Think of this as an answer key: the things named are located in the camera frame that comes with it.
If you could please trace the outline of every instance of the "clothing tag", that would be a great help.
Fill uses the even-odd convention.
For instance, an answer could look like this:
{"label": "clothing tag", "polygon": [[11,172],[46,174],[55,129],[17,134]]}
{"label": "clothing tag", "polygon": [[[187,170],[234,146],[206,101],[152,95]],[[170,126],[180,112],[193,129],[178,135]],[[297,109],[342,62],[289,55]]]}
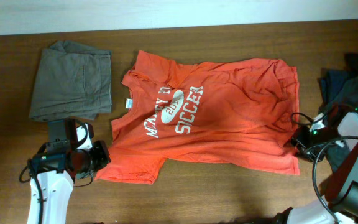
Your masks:
{"label": "clothing tag", "polygon": [[[320,113],[319,115],[317,115],[317,117],[315,117],[314,120],[317,121],[318,119],[322,118],[323,116],[324,116],[324,114]],[[309,131],[312,132],[314,130],[319,130],[319,129],[324,128],[324,127],[325,127],[325,125],[323,124],[323,120],[321,120],[321,121],[319,121],[317,123],[312,124],[310,129],[309,129]]]}
{"label": "clothing tag", "polygon": [[127,102],[125,103],[125,108],[131,109],[132,108],[132,99],[127,99]]}

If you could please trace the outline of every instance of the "white wall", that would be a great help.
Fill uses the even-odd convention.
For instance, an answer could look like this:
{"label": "white wall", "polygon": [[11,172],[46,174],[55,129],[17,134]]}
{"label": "white wall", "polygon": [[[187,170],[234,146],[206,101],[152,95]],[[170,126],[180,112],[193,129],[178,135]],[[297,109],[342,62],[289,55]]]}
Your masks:
{"label": "white wall", "polygon": [[0,0],[0,34],[358,19],[358,0]]}

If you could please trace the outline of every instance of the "wood grain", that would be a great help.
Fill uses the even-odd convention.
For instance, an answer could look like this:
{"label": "wood grain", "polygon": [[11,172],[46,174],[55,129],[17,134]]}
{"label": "wood grain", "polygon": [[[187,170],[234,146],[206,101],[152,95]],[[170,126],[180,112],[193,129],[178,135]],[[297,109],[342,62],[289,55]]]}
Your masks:
{"label": "wood grain", "polygon": [[[109,144],[110,120],[126,113],[129,97],[121,79],[140,49],[190,64],[284,59],[298,69],[300,110],[313,116],[321,104],[322,68],[343,69],[344,53],[358,52],[358,20],[0,36],[0,223],[27,221],[30,187],[17,178],[48,139],[47,125],[28,119],[30,99],[40,51],[57,40],[112,50],[112,113],[91,122],[95,139]],[[311,164],[300,161],[300,169],[300,176],[287,176],[168,160],[154,185],[100,180],[75,189],[67,223],[216,223],[274,216],[315,200]],[[325,162],[318,169],[320,182],[331,173]]]}

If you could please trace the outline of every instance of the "white print graphic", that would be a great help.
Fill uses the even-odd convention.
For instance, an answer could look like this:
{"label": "white print graphic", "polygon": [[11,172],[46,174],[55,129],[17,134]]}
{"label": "white print graphic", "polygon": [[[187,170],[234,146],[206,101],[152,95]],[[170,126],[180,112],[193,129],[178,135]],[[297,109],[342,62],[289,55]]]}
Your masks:
{"label": "white print graphic", "polygon": [[185,99],[185,95],[183,94],[183,92],[181,90],[177,90],[173,94],[171,105],[166,106],[161,111],[162,123],[168,124],[169,122],[171,122],[171,120],[175,117],[175,115],[180,110],[184,99]]}
{"label": "white print graphic", "polygon": [[[158,130],[155,127],[158,112],[161,111],[161,122],[163,124],[168,124],[175,118],[177,113],[180,111],[180,108],[182,108],[182,105],[183,111],[179,114],[180,120],[175,126],[175,132],[178,134],[190,133],[191,124],[196,118],[195,115],[198,110],[198,105],[200,104],[201,95],[203,94],[203,88],[203,86],[199,88],[190,87],[190,91],[188,96],[186,97],[186,101],[183,91],[177,90],[173,94],[171,104],[168,106],[166,104],[169,101],[157,98],[157,100],[155,101],[155,114],[144,121],[144,128],[147,131],[146,135],[158,138]],[[160,91],[158,91],[159,94],[170,94],[170,92],[171,89],[169,87],[161,87]]]}
{"label": "white print graphic", "polygon": [[160,91],[158,91],[159,94],[170,94],[171,93],[171,88],[169,87],[161,87]]}
{"label": "white print graphic", "polygon": [[199,88],[190,87],[189,95],[186,98],[186,103],[183,105],[184,112],[181,112],[179,118],[181,121],[178,121],[175,132],[178,134],[183,134],[186,131],[186,134],[191,131],[191,124],[196,118],[195,114],[197,112],[197,105],[200,103],[201,95],[203,94],[204,87]]}
{"label": "white print graphic", "polygon": [[[161,87],[160,91],[158,91],[159,94],[169,94],[170,92],[171,89],[169,87]],[[157,100],[155,101],[154,115],[151,118],[147,118],[144,121],[144,129],[146,129],[147,131],[146,135],[153,136],[155,138],[158,138],[158,131],[157,128],[155,128],[155,120],[157,119],[157,113],[164,109],[164,106],[159,106],[159,104],[161,103],[165,104],[168,103],[168,101],[157,98]]]}

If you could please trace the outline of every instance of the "cable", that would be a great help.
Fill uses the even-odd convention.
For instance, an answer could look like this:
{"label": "cable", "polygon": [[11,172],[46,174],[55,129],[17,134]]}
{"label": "cable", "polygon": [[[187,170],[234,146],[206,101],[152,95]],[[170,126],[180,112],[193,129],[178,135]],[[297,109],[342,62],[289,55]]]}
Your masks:
{"label": "cable", "polygon": [[78,143],[75,146],[75,149],[77,149],[78,147],[82,146],[82,144],[85,143],[86,139],[88,138],[88,128],[86,128],[86,125],[84,123],[82,123],[82,121],[80,120],[75,120],[75,122],[77,122],[78,124],[80,124],[80,126],[85,129],[85,136],[83,137],[83,139],[81,139],[80,141],[78,141]]}
{"label": "cable", "polygon": [[[318,153],[317,158],[320,158],[321,153],[326,150],[327,146],[329,144],[326,144]],[[316,159],[313,162],[313,170],[312,170],[312,182],[313,182],[313,188],[314,188],[314,192],[316,192],[317,195],[317,199],[320,201],[320,203],[322,204],[322,206],[325,208],[325,210],[327,210],[327,212],[334,218],[335,224],[339,223],[338,217],[334,214],[333,211],[331,211],[331,209],[329,209],[329,207],[327,206],[326,202],[323,200],[318,187],[317,187],[317,183],[316,183],[316,168],[317,168],[317,163],[318,163],[318,159]]]}
{"label": "cable", "polygon": [[[334,138],[328,142],[325,143],[325,145],[323,146],[323,148],[319,151],[317,158],[320,158],[320,155],[327,150],[328,146],[336,141],[342,141],[345,139],[358,139],[358,136],[342,136],[339,138]],[[327,212],[334,218],[335,224],[339,223],[339,220],[337,218],[337,216],[334,214],[333,211],[331,211],[331,209],[329,209],[327,203],[323,200],[319,190],[318,190],[318,186],[316,183],[316,170],[317,170],[317,163],[318,163],[318,159],[316,159],[313,162],[313,169],[312,169],[312,182],[313,182],[313,188],[314,188],[314,192],[317,195],[318,200],[320,201],[320,203],[322,204],[322,206],[327,210]]]}
{"label": "cable", "polygon": [[22,179],[24,172],[25,172],[28,168],[29,168],[28,166],[25,166],[24,169],[22,170],[22,172],[20,172],[19,182],[22,183],[22,184],[27,183],[28,181],[31,180],[31,177],[28,178],[27,180],[23,180],[23,179]]}
{"label": "cable", "polygon": [[87,183],[87,184],[84,184],[84,185],[80,185],[80,186],[74,186],[74,187],[85,187],[85,186],[88,186],[89,184],[92,184],[92,182],[93,182],[93,173],[90,172],[89,174],[90,174],[90,176],[91,176],[91,182],[89,182],[89,183]]}
{"label": "cable", "polygon": [[[323,114],[323,116],[320,117],[319,119],[317,119],[316,121],[313,120],[313,118],[309,117],[308,115],[306,115],[306,114],[304,114],[304,113],[295,112],[295,113],[292,113],[292,114],[291,114],[291,120],[292,120],[293,123],[295,123],[295,124],[297,124],[297,125],[300,125],[300,126],[309,126],[309,125],[312,125],[312,124],[315,124],[315,123],[317,123],[317,122],[322,121],[331,111],[332,111],[332,108],[330,108],[329,110],[327,110],[327,111],[325,112],[325,114]],[[295,121],[295,120],[293,119],[293,117],[294,117],[294,115],[297,115],[297,114],[300,115],[300,116],[302,116],[302,117],[304,117],[304,118],[306,118],[306,119],[309,121],[309,123],[301,123],[301,122]]]}
{"label": "cable", "polygon": [[[37,153],[43,153],[45,151],[45,149],[47,148],[47,143],[43,143],[41,145],[41,147],[38,149]],[[24,169],[22,170],[22,172],[20,172],[19,175],[19,182],[24,184],[24,183],[28,183],[31,180],[31,177],[28,178],[27,180],[23,180],[23,175],[24,172],[29,168],[29,166],[25,166]]]}
{"label": "cable", "polygon": [[41,185],[40,185],[40,182],[38,181],[38,177],[37,177],[37,174],[35,173],[34,167],[32,167],[31,159],[27,160],[27,167],[29,168],[30,175],[34,179],[35,184],[36,184],[37,189],[38,189],[38,196],[39,196],[38,202],[40,204],[40,212],[39,212],[39,216],[38,216],[38,224],[42,224],[42,214],[44,212],[44,196],[42,196]]}
{"label": "cable", "polygon": [[323,146],[323,145],[324,145],[324,142],[323,142],[323,143],[316,144],[316,145],[314,145],[314,146],[310,146],[309,148],[305,149],[304,152],[302,152],[302,153],[305,153],[305,154],[306,154],[305,156],[306,156],[311,162],[314,162],[315,159],[318,159],[319,162],[321,162],[323,159],[320,159],[320,157],[317,157],[317,155],[315,155],[315,154],[313,153],[313,151],[310,150],[310,149],[312,149],[312,148],[314,148],[314,147],[320,147],[320,148],[321,148],[321,146]]}

